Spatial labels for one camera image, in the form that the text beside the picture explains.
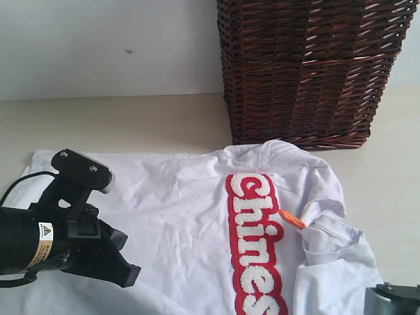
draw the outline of white t-shirt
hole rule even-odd
[[[54,153],[36,152],[24,174],[52,170]],[[128,234],[122,254],[142,267],[135,286],[42,272],[0,289],[0,314],[357,315],[366,287],[382,282],[364,233],[343,223],[337,177],[294,145],[89,156],[115,174],[113,191],[89,203]],[[23,182],[6,205],[27,208],[50,181]]]

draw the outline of orange tag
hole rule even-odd
[[[306,228],[305,222],[292,215],[289,211],[280,209],[278,212],[284,221],[293,226],[296,226],[299,230]]]

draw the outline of wicker basket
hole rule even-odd
[[[419,0],[217,0],[234,144],[358,148]]]

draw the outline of warning label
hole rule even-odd
[[[51,223],[39,222],[39,243],[38,248],[33,256],[31,263],[26,267],[32,267],[33,265],[44,261],[50,255],[51,248],[53,247],[54,241],[54,227]]]

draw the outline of beige table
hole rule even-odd
[[[420,87],[385,91],[363,148],[317,152],[335,170],[346,221],[384,279],[420,283]],[[0,191],[37,149],[206,153],[230,144],[221,95],[0,102]]]

